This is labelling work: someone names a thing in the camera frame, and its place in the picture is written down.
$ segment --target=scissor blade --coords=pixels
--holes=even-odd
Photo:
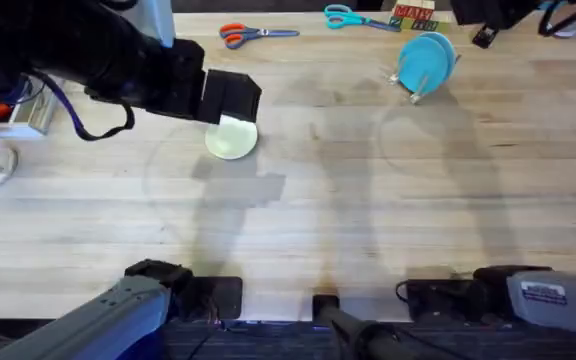
[[[386,31],[401,32],[401,28],[400,28],[400,27],[390,26],[390,25],[388,25],[388,24],[386,24],[386,23],[382,23],[381,21],[368,20],[368,21],[366,22],[366,25],[372,26],[372,27],[377,28],[377,29],[386,30]]]
[[[269,30],[266,36],[299,36],[299,31],[295,30]]]

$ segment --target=scissors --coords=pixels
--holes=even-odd
[[[333,4],[328,5],[324,9],[324,14],[328,18],[328,27],[331,29],[341,29],[346,25],[368,25],[377,29],[399,32],[401,28],[390,26],[386,23],[361,16],[356,12],[352,11],[346,5]]]
[[[226,42],[228,49],[239,49],[246,41],[266,36],[298,36],[299,31],[294,30],[268,30],[249,28],[243,24],[228,24],[219,29],[219,36]]]

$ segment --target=colorful block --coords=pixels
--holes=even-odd
[[[408,12],[405,17],[411,19],[419,19],[422,12],[423,0],[407,0],[408,1]]]
[[[419,31],[446,32],[450,28],[444,19],[435,18],[435,2],[432,0],[399,0],[390,17],[390,26]]]
[[[410,9],[410,0],[399,0],[392,10],[392,16],[406,17]]]
[[[418,19],[430,20],[434,12],[435,12],[435,2],[426,0],[423,2],[421,13],[419,14]]]

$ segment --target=gray sticker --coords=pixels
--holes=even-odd
[[[562,306],[568,305],[566,289],[561,285],[522,281],[521,293],[526,300]]]

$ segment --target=metal bracket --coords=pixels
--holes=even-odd
[[[457,65],[457,63],[459,62],[460,59],[461,59],[461,55],[457,55],[457,58],[455,59],[455,66]],[[390,77],[388,77],[388,82],[391,85],[399,85],[404,90],[408,91],[410,93],[410,103],[413,105],[417,105],[417,103],[421,99],[423,99],[426,95],[429,94],[429,93],[424,92],[424,88],[426,87],[426,84],[428,83],[428,76],[424,75],[421,78],[421,80],[419,80],[419,86],[417,87],[417,91],[412,92],[401,82],[401,71],[405,65],[406,65],[406,57],[404,56],[401,59],[401,64],[395,65],[395,70],[393,71],[392,75],[390,75]]]

